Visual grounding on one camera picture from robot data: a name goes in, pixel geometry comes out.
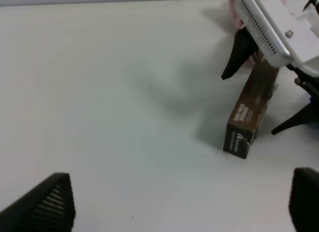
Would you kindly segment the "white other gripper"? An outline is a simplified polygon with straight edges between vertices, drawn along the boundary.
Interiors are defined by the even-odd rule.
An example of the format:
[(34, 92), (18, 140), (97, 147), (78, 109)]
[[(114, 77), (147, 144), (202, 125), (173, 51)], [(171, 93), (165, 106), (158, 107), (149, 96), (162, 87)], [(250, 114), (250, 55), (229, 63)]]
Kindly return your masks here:
[(319, 14), (314, 5), (298, 16), (282, 0), (236, 0), (235, 9), (246, 27), (235, 33), (223, 80), (241, 67), (253, 68), (261, 52), (273, 67), (291, 64), (309, 75), (319, 73)]

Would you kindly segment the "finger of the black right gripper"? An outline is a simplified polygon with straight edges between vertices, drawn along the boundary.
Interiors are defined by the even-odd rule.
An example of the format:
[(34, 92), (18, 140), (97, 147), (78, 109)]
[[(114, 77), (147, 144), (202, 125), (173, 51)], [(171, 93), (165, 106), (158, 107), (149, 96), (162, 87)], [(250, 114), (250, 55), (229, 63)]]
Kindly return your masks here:
[(284, 130), (303, 125), (317, 123), (319, 121), (319, 104), (311, 102), (294, 116), (274, 128), (271, 133), (276, 135)]

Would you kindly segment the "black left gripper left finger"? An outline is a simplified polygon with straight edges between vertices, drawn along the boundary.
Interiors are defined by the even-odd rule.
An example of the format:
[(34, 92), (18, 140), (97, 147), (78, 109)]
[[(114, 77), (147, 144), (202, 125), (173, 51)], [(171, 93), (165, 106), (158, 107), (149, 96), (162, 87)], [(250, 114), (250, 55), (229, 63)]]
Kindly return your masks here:
[(54, 173), (0, 212), (2, 232), (70, 232), (76, 217), (68, 173)]

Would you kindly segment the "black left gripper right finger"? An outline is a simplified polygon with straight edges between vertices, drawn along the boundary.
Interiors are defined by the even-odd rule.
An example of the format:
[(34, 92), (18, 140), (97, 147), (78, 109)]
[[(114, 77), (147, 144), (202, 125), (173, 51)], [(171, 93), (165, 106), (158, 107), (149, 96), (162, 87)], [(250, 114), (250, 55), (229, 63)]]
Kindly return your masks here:
[(292, 179), (289, 212), (297, 232), (319, 230), (319, 173), (296, 168)]

